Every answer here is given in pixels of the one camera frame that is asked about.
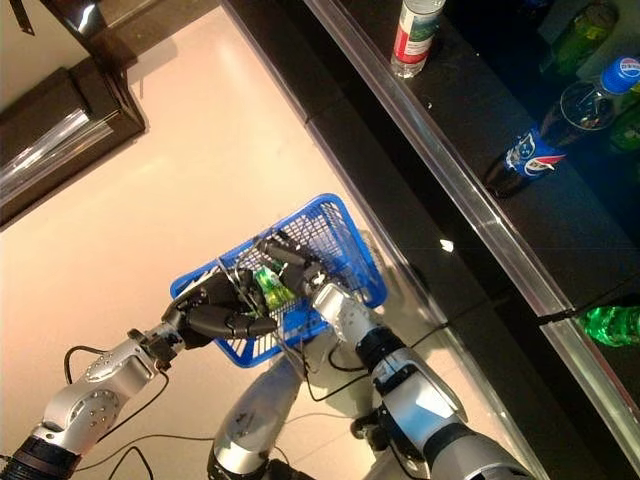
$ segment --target plastic bottle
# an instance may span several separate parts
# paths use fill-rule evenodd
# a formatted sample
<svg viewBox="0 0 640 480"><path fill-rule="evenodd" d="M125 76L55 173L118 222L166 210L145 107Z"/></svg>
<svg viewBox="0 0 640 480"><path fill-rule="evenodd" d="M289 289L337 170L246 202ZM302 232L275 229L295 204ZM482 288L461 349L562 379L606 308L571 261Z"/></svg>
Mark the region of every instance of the plastic bottle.
<svg viewBox="0 0 640 480"><path fill-rule="evenodd" d="M515 145L494 161L484 177L487 190L497 198L506 198L553 171L553 165L566 157L565 147L613 122L612 98L629 91L638 80L640 61L621 57L599 78L567 87L542 125L518 137Z"/></svg>
<svg viewBox="0 0 640 480"><path fill-rule="evenodd" d="M609 134L613 153L630 153L640 150L640 103L620 115Z"/></svg>
<svg viewBox="0 0 640 480"><path fill-rule="evenodd" d="M613 5L601 0L589 3L551 44L540 63L543 78L558 83L572 79L613 32L617 21Z"/></svg>
<svg viewBox="0 0 640 480"><path fill-rule="evenodd" d="M610 347L640 345L640 307L598 307L580 317L587 334Z"/></svg>
<svg viewBox="0 0 640 480"><path fill-rule="evenodd" d="M402 78L416 76L427 61L445 0L404 0L391 57L391 70Z"/></svg>

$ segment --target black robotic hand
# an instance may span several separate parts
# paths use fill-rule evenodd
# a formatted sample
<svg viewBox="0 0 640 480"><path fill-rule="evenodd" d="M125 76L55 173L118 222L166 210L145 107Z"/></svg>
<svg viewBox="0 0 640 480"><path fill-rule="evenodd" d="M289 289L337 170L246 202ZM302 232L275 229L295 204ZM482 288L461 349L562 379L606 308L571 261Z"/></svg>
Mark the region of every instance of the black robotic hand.
<svg viewBox="0 0 640 480"><path fill-rule="evenodd" d="M329 275L320 258L309 248L280 230L257 244L258 250L282 265L278 276L282 284L299 297L312 297Z"/></svg>
<svg viewBox="0 0 640 480"><path fill-rule="evenodd" d="M256 337L277 328L252 272L241 269L234 277L235 285L225 272L216 272L165 311L162 321L178 331L187 349L203 347L215 338Z"/></svg>

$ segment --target white floor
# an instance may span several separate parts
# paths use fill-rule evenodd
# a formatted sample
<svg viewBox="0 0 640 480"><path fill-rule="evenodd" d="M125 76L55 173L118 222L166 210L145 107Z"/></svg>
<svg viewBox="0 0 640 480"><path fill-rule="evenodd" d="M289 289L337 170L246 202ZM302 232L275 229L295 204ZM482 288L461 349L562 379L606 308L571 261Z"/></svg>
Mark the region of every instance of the white floor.
<svg viewBox="0 0 640 480"><path fill-rule="evenodd" d="M158 323L178 275L323 192L341 196L368 228L222 9L143 55L130 81L149 132L0 234L2 453L18 447L63 386L64 352L75 344L108 348L129 329ZM411 342L431 327L411 289L387 268L387 317L393 314L389 320ZM419 351L459 393L471 425L513 449L445 344L446 336L434 336ZM76 375L89 359L78 354ZM166 393L82 465L149 433L213 435L265 367L239 369L214 346L184 353L169 371ZM345 378L321 373L313 388L320 394ZM366 381L319 404L303 387L279 446L315 478L360 478L374 458L344 417L370 401ZM152 439L139 446L156 478L206 478L208 443ZM74 478L104 479L116 461ZM115 478L144 475L132 457Z"/></svg>

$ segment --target glass shelf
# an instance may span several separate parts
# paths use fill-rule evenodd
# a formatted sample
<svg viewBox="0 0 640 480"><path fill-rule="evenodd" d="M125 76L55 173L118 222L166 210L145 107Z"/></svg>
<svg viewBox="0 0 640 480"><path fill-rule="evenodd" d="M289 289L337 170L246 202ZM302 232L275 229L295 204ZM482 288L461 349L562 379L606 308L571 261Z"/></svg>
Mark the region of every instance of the glass shelf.
<svg viewBox="0 0 640 480"><path fill-rule="evenodd" d="M471 223L537 315L556 314L572 303L476 174L429 114L428 106L392 74L388 58L338 1L306 0L334 41L376 94L425 165Z"/></svg>
<svg viewBox="0 0 640 480"><path fill-rule="evenodd" d="M551 322L540 328L640 475L640 410L604 355L575 318Z"/></svg>

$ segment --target wire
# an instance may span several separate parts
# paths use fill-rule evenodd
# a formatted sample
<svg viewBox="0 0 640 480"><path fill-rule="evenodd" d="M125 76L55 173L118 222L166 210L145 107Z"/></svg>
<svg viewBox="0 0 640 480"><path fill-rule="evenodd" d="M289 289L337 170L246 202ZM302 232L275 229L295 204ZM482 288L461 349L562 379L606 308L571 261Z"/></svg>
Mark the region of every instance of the wire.
<svg viewBox="0 0 640 480"><path fill-rule="evenodd" d="M125 418L123 421L121 421L118 425L116 425L115 427L113 427L111 430L109 430L107 433L105 433L102 437L100 437L100 439L98 440L98 443L101 442L102 440L104 440L105 438L107 438L109 435L111 435L113 432L115 432L116 430L118 430L120 427L124 426L128 421L133 420L133 418L138 415L139 413L141 413L145 408L147 408L149 405L151 405L153 402L155 402L158 397L160 395L162 395L164 393L164 391L167 389L167 387L169 386L169 377L167 376L166 373L164 372L158 372L160 375L162 375L164 377L164 385L162 386L162 388L158 391L158 393L156 393L151 400L149 400L147 403L145 403L142 407L140 407L138 410L136 410L135 412L133 412L131 415L129 415L127 418Z"/></svg>
<svg viewBox="0 0 640 480"><path fill-rule="evenodd" d="M149 438L172 438L172 439L175 439L175 440L188 440L188 441L194 441L194 442L212 442L212 441L215 440L215 437L190 437L190 436L186 436L186 435L170 435L168 433L152 433L152 434L149 434L149 435L143 435L142 437L134 438L130 442L124 444L122 447L120 447L115 452L111 453L110 455L106 456L105 458L103 458L99 462L93 463L93 464L88 465L86 467L82 467L82 468L76 469L76 472L82 472L84 470L89 470L91 468L99 467L100 465L105 464L106 462L111 460L113 457L118 455L125 448L128 448L131 445L133 445L134 443L140 442L142 440L147 440Z"/></svg>
<svg viewBox="0 0 640 480"><path fill-rule="evenodd" d="M351 419L351 417L347 415L333 415L331 413L323 413L323 412L314 412L314 413L305 413L304 415L300 415L298 417L293 417L291 420L287 420L284 422L285 425L289 425L290 423L297 422L298 420L302 420L307 417L330 417L330 418L341 418L341 419Z"/></svg>
<svg viewBox="0 0 640 480"><path fill-rule="evenodd" d="M71 367L69 366L69 362L71 361L71 355L78 350L82 350L83 352L95 353L96 355L103 355L107 353L105 350L98 350L97 348L87 347L86 345L76 345L75 347L71 347L67 350L67 353L64 354L64 378L67 381L67 385L71 385L73 380L71 378Z"/></svg>
<svg viewBox="0 0 640 480"><path fill-rule="evenodd" d="M341 365L336 364L333 361L333 354L336 353L338 351L338 347L340 346L340 341L338 340L336 342L336 344L333 346L333 348L331 349L331 351L329 352L329 365L331 365L333 368L335 368L336 370L340 371L340 372L365 372L367 369L364 366L360 366L360 367L343 367Z"/></svg>
<svg viewBox="0 0 640 480"><path fill-rule="evenodd" d="M125 458L127 458L127 455L129 455L130 452L136 452L138 454L138 456L140 457L140 460L142 460L142 463L144 464L145 468L147 469L147 473L149 473L149 478L151 480L153 480L153 471L151 470L151 465L149 465L149 462L147 462L147 459L144 458L144 455L142 454L142 451L136 446L129 447L129 449L126 452L124 452L122 457L120 457L120 460L118 460L118 463L116 463L116 466L113 467L113 470L111 471L111 474L109 475L109 480L111 480L113 478L113 476L116 474L116 471L118 471L118 468L120 468L120 465L122 465L122 462L124 461Z"/></svg>
<svg viewBox="0 0 640 480"><path fill-rule="evenodd" d="M396 448L393 446L393 442L389 442L389 447L391 448L391 451L393 452L393 456L396 457L396 460L398 461L398 465L400 465L400 468L402 468L402 471L404 472L404 474L407 477L409 477L409 478L411 478L413 480L429 480L429 478L427 478L427 477L416 477L414 475L411 475L411 473L409 473L409 470L407 470L407 467L405 466L404 462L400 458L400 454L398 453Z"/></svg>
<svg viewBox="0 0 640 480"><path fill-rule="evenodd" d="M422 342L424 342L427 338L429 338L431 335L433 335L436 332L439 332L440 330L444 330L445 328L449 328L449 324L448 323L441 323L440 325L438 325L437 327L434 327L432 330L429 330L427 333L425 333L422 337L420 337L418 340L416 340L415 342L413 342L413 344L411 344L409 346L409 348L415 348L418 345L420 345Z"/></svg>
<svg viewBox="0 0 640 480"><path fill-rule="evenodd" d="M288 466L288 467L290 467L290 466L291 466L291 462L289 462L289 457L287 457L287 454L286 454L286 453L284 453L284 452L282 451L282 449L281 449L279 446L277 446L277 445L274 445L274 446L273 446L273 449L274 449L274 450L278 450L278 451L280 452L280 455L282 455L282 458L284 458L284 461L287 463L287 466Z"/></svg>
<svg viewBox="0 0 640 480"><path fill-rule="evenodd" d="M340 393L341 391L343 391L345 388L350 387L351 385L353 385L354 383L362 380L363 378L366 378L369 376L368 373L364 373L356 378L354 378L353 380L345 383L344 385L342 385L341 387L336 388L334 391L327 393L326 395L320 397L320 398L316 398L316 396L313 394L313 390L311 390L311 383L309 382L309 371L308 371L308 364L307 361L305 359L304 356L304 349L302 350L302 361L303 361L303 365L304 365L304 379L307 381L307 389L309 390L309 396L311 397L311 400L313 400L314 402L322 402L330 397L333 397L334 395L337 395L338 393Z"/></svg>

